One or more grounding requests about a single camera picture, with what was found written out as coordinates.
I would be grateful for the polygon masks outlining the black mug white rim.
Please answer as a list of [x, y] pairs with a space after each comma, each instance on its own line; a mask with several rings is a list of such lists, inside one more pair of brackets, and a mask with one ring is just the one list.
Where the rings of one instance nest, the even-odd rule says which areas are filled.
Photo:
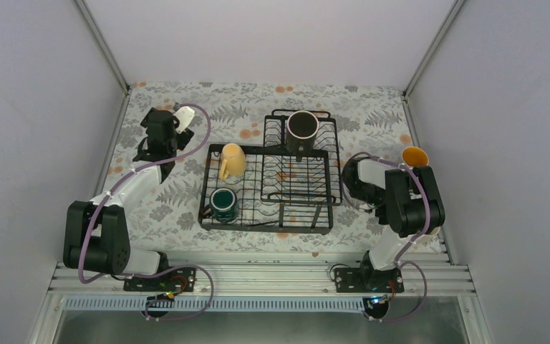
[[306, 110], [292, 113], [286, 122], [286, 149], [301, 162], [314, 148], [319, 131], [319, 121], [314, 113]]

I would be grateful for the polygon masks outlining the white mug orange interior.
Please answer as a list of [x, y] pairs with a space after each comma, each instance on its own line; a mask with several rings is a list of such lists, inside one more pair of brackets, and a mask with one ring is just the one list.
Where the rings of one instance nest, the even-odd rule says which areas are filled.
[[428, 166], [430, 162], [428, 154], [416, 146], [406, 147], [402, 151], [402, 161], [412, 168]]

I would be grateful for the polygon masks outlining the beige cream mug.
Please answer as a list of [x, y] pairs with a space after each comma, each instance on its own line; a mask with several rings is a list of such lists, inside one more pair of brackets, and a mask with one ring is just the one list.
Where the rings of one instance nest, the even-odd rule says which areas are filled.
[[429, 236], [429, 237], [433, 237], [433, 236], [437, 236], [439, 235], [439, 233], [441, 232], [441, 229], [442, 227], [439, 226], [439, 227], [435, 227], [433, 230], [429, 231], [427, 234], [425, 234], [426, 236]]

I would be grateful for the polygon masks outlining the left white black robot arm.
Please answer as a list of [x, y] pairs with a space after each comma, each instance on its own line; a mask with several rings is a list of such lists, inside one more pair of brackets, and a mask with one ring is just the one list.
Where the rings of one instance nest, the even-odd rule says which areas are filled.
[[163, 265], [164, 256], [131, 246], [127, 215], [169, 176], [175, 166], [173, 158], [194, 136], [188, 127], [194, 116], [189, 106], [148, 111], [140, 121], [145, 137], [132, 159], [130, 177], [89, 201], [74, 201], [67, 209], [66, 267], [101, 274], [140, 274], [152, 290], [169, 284], [171, 272]]

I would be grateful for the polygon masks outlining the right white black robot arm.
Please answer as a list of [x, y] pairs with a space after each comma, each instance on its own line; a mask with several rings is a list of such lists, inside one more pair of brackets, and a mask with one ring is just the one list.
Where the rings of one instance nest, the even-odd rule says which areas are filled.
[[438, 234], [445, 209], [429, 166], [396, 166], [375, 158], [351, 158], [342, 180], [353, 199], [373, 207], [385, 227], [357, 268], [335, 270], [338, 292], [402, 292], [404, 253], [421, 239]]

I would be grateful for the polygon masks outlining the yellow mug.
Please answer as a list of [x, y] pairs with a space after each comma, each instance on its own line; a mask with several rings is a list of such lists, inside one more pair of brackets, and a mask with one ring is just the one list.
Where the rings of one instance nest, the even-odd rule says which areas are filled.
[[229, 176], [242, 176], [246, 171], [246, 156], [242, 147], [236, 143], [224, 145], [221, 151], [221, 167], [218, 177], [221, 180]]

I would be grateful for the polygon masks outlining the dark green mug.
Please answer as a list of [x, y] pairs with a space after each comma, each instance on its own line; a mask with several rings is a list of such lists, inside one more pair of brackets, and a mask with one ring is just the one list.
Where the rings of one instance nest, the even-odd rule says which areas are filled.
[[227, 224], [238, 217], [238, 197], [230, 188], [217, 188], [208, 198], [208, 205], [201, 210], [202, 219], [215, 219]]

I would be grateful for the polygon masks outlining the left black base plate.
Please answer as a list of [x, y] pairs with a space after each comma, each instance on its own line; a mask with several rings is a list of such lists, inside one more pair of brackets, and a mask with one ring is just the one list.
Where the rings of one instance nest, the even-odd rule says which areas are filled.
[[183, 267], [152, 279], [132, 277], [124, 281], [126, 292], [192, 292], [196, 280], [196, 268]]

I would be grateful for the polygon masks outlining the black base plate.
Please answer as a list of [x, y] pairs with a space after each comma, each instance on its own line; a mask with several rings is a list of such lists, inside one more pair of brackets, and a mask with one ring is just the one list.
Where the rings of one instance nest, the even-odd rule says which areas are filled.
[[126, 292], [192, 292], [196, 280], [196, 268], [183, 267], [152, 279], [132, 277], [124, 281]]
[[397, 268], [363, 272], [360, 268], [336, 268], [337, 293], [401, 293], [405, 291], [401, 271]]

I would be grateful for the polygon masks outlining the aluminium mounting rail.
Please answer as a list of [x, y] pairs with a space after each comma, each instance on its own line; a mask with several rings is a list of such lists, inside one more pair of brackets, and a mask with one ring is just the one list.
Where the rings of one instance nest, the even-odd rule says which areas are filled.
[[[208, 296], [339, 296], [337, 284], [331, 281], [327, 266], [315, 264], [205, 264], [214, 287], [202, 271], [197, 271], [193, 294]], [[429, 296], [470, 296], [476, 293], [468, 268], [459, 266], [423, 266]], [[61, 294], [119, 294], [124, 282], [109, 276], [82, 284], [72, 269], [59, 265], [48, 290]]]

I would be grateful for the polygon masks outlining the left aluminium frame post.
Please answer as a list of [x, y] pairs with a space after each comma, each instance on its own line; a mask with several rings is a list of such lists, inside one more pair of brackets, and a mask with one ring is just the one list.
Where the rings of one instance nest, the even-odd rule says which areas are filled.
[[128, 93], [129, 91], [129, 84], [126, 81], [122, 70], [120, 69], [119, 64], [117, 63], [114, 54], [112, 53], [111, 49], [108, 46], [108, 43], [102, 34], [98, 23], [96, 19], [94, 18], [89, 6], [87, 5], [86, 1], [84, 0], [73, 0], [72, 3], [76, 6], [83, 22], [87, 26], [87, 28], [90, 31], [90, 36], [93, 38], [95, 43], [98, 46], [98, 49], [103, 56], [103, 58], [106, 61], [106, 64], [113, 75], [113, 77], [116, 79], [120, 89], [124, 93]]

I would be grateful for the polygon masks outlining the aluminium frame post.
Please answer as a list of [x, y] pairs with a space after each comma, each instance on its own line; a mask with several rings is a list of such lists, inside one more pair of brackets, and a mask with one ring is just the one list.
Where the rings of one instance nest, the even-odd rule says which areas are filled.
[[113, 75], [113, 77], [116, 79], [120, 89], [124, 93], [128, 93], [129, 91], [129, 84], [126, 81], [122, 70], [120, 69], [119, 64], [117, 63], [114, 54], [112, 53], [111, 49], [108, 46], [108, 43], [102, 34], [98, 23], [96, 19], [94, 18], [89, 6], [87, 5], [86, 1], [84, 0], [73, 0], [72, 3], [76, 6], [83, 22], [87, 26], [87, 28], [90, 31], [90, 36], [93, 38], [95, 43], [98, 46], [98, 49], [103, 56], [103, 58], [106, 61], [106, 64]]
[[448, 13], [446, 14], [441, 25], [439, 26], [439, 29], [437, 30], [433, 40], [429, 44], [425, 54], [420, 60], [419, 65], [412, 74], [412, 77], [410, 78], [410, 81], [408, 82], [406, 88], [402, 92], [402, 98], [405, 102], [409, 101], [412, 93], [414, 92], [416, 86], [420, 81], [420, 78], [423, 76], [424, 72], [428, 68], [430, 61], [435, 56], [435, 53], [439, 49], [439, 46], [447, 36], [448, 32], [454, 25], [456, 19], [458, 18], [458, 15], [462, 12], [467, 2], [467, 0], [455, 0], [452, 3], [452, 6], [448, 10]]

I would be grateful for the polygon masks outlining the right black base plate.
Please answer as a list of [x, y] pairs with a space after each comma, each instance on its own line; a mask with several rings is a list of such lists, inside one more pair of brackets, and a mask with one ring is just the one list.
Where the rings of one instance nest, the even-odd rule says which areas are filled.
[[405, 291], [401, 271], [397, 268], [363, 272], [360, 268], [336, 268], [337, 293], [401, 293]]

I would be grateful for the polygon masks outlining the right aluminium frame post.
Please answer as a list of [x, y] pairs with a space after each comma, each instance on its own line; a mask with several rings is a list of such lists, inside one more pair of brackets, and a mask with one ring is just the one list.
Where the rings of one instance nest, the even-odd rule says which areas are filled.
[[458, 18], [458, 15], [462, 12], [467, 2], [467, 0], [455, 0], [452, 3], [452, 6], [448, 10], [448, 13], [446, 14], [441, 25], [439, 26], [439, 29], [437, 30], [433, 40], [429, 44], [425, 54], [420, 60], [419, 65], [412, 74], [412, 77], [410, 78], [410, 81], [408, 82], [406, 88], [402, 92], [402, 98], [405, 102], [409, 101], [412, 93], [414, 92], [416, 86], [420, 81], [420, 78], [423, 76], [424, 72], [428, 68], [430, 61], [435, 56], [435, 53], [439, 49], [439, 46], [447, 36], [448, 32], [454, 25], [456, 19]]

